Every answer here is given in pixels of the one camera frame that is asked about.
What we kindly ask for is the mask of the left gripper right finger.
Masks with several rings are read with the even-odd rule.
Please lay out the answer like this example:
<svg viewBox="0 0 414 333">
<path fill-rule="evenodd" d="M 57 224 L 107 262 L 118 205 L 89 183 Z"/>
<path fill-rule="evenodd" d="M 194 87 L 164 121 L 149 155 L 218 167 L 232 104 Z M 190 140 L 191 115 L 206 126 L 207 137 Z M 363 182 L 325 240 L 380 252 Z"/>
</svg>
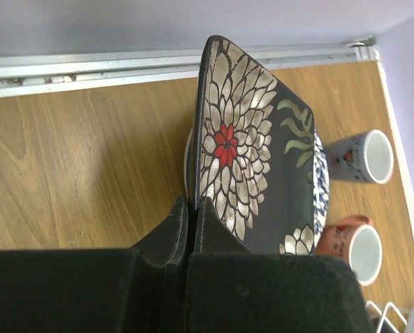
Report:
<svg viewBox="0 0 414 333">
<path fill-rule="evenodd" d="M 200 203 L 186 289 L 188 332 L 371 332 L 360 287 L 334 257 L 249 253 Z"/>
</svg>

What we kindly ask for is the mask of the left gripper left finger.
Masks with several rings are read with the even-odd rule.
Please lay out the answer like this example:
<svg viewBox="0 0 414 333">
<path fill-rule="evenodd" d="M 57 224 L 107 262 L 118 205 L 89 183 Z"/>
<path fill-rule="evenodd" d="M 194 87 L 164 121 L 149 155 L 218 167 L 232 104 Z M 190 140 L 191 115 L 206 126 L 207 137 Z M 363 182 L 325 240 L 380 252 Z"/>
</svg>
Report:
<svg viewBox="0 0 414 333">
<path fill-rule="evenodd" d="M 0 332 L 181 332 L 188 205 L 129 248 L 0 251 Z"/>
</svg>

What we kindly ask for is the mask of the blue white floral plate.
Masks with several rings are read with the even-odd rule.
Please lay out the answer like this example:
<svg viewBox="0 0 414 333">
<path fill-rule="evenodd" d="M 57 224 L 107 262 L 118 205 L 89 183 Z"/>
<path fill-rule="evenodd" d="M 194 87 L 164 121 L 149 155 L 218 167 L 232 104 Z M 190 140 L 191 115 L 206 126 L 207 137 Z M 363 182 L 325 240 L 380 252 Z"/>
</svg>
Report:
<svg viewBox="0 0 414 333">
<path fill-rule="evenodd" d="M 214 176 L 220 176 L 225 167 L 225 188 L 235 189 L 236 181 L 247 182 L 249 188 L 265 185 L 264 174 L 270 170 L 268 145 L 271 136 L 251 125 L 221 124 L 217 131 L 207 133 L 207 164 L 213 166 Z M 286 235 L 279 246 L 282 255 L 306 255 L 315 252 L 326 224 L 329 208 L 329 172 L 327 159 L 318 133 L 314 133 L 312 149 L 307 149 L 313 158 L 311 180 L 313 181 L 313 225 L 296 228 Z"/>
</svg>

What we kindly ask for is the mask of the pink mug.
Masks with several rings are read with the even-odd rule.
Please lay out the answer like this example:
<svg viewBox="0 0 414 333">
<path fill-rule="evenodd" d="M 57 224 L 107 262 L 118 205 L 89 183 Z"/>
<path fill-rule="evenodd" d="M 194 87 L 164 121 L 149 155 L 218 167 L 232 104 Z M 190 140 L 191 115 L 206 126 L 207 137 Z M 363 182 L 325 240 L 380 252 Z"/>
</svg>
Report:
<svg viewBox="0 0 414 333">
<path fill-rule="evenodd" d="M 372 220 L 364 215 L 353 215 L 324 228 L 315 254 L 343 260 L 359 284 L 366 287 L 379 275 L 383 247 Z"/>
</svg>

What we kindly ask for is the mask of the black square plate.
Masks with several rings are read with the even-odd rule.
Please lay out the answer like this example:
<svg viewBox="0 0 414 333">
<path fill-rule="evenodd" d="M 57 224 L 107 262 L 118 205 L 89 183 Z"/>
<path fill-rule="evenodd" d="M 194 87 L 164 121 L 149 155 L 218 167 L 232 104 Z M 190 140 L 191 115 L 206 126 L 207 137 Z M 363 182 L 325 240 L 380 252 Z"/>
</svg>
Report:
<svg viewBox="0 0 414 333">
<path fill-rule="evenodd" d="M 254 253 L 310 255 L 314 118 L 280 79 L 229 39 L 201 58 L 189 194 Z"/>
</svg>

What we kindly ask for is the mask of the grey mug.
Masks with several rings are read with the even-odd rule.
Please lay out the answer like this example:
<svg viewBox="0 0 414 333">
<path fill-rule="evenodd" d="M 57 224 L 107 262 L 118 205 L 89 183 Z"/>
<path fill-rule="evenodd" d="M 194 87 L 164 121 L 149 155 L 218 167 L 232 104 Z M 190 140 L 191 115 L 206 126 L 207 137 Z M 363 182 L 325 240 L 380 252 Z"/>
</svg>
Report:
<svg viewBox="0 0 414 333">
<path fill-rule="evenodd" d="M 329 176 L 335 180 L 384 185 L 393 174 L 394 155 L 388 137 L 374 129 L 324 146 Z"/>
</svg>

